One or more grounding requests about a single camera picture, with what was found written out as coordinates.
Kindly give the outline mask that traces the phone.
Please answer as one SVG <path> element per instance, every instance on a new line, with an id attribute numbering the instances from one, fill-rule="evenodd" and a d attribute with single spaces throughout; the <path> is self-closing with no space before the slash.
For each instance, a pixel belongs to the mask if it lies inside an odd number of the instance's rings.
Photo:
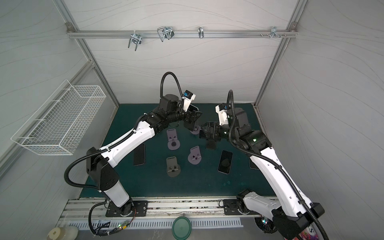
<path id="1" fill-rule="evenodd" d="M 188 111 L 189 111 L 189 120 L 191 122 L 196 121 L 202 115 L 202 112 L 199 111 L 199 108 L 197 108 L 194 105 L 190 105 L 188 108 Z"/>
<path id="2" fill-rule="evenodd" d="M 228 175 L 231 171 L 233 153 L 223 150 L 221 153 L 218 172 Z"/>
<path id="3" fill-rule="evenodd" d="M 133 165 L 135 167 L 141 166 L 141 165 L 144 165 L 145 162 L 146 162 L 146 146 L 145 144 L 140 144 L 134 150 Z"/>
<path id="4" fill-rule="evenodd" d="M 249 167 L 253 170 L 259 170 L 258 166 L 252 161 L 251 158 L 249 158 Z"/>

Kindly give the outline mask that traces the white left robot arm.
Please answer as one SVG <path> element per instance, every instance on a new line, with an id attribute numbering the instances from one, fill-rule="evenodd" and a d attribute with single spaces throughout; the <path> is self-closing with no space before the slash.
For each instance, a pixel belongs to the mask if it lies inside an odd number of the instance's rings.
<path id="1" fill-rule="evenodd" d="M 171 123 L 183 121 L 184 126 L 193 130 L 195 122 L 202 115 L 191 102 L 196 95 L 185 91 L 182 98 L 167 94 L 160 98 L 159 105 L 151 112 L 139 117 L 135 126 L 114 142 L 87 154 L 87 174 L 96 184 L 96 189 L 118 208 L 128 208 L 132 198 L 121 184 L 115 167 L 126 155 L 139 145 L 151 139 Z"/>

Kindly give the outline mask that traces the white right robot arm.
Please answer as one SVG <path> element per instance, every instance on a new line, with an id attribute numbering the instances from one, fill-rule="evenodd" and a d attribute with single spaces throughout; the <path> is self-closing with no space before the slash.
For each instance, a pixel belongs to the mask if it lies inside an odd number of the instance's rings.
<path id="1" fill-rule="evenodd" d="M 264 175 L 277 196 L 276 200 L 262 197 L 251 190 L 237 195 L 237 209 L 242 215 L 258 213 L 259 228 L 265 233 L 278 231 L 286 240 L 302 239 L 302 232 L 325 210 L 312 202 L 291 179 L 280 163 L 272 143 L 260 130 L 253 130 L 247 113 L 229 104 L 216 106 L 218 122 L 202 125 L 200 138 L 210 141 L 228 140 Z"/>

